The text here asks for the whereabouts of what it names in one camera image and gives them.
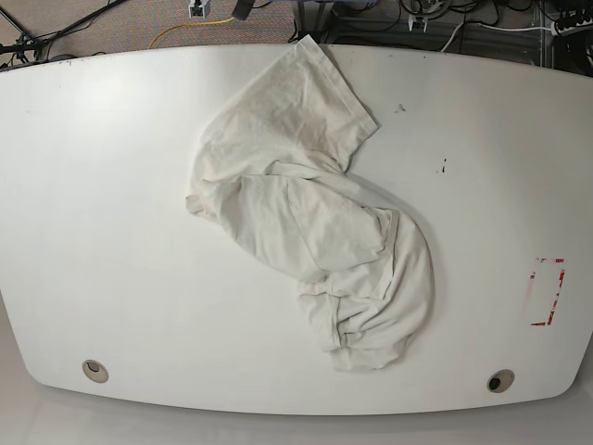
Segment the white printed T-shirt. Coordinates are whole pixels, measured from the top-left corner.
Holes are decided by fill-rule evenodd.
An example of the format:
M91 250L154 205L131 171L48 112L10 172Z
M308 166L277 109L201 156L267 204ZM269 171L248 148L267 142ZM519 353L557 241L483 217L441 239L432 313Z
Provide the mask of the white printed T-shirt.
M417 223L347 176L377 131L311 38L218 112L198 142L187 210L256 260L296 279L321 349L343 371L396 361L434 296Z

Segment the red tape rectangle marking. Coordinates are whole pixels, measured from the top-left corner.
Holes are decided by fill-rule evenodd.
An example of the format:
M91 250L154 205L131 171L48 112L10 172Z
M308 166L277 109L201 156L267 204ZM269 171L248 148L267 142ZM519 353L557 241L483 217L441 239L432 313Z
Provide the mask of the red tape rectangle marking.
M566 271L563 258L536 258L529 277L526 317L530 326L551 325Z

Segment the white power strip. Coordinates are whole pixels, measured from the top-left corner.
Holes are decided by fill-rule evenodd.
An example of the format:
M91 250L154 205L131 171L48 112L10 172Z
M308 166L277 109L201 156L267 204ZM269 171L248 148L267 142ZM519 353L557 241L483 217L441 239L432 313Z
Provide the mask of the white power strip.
M577 32L592 30L592 10L582 9L559 17L552 25L552 33L568 36Z

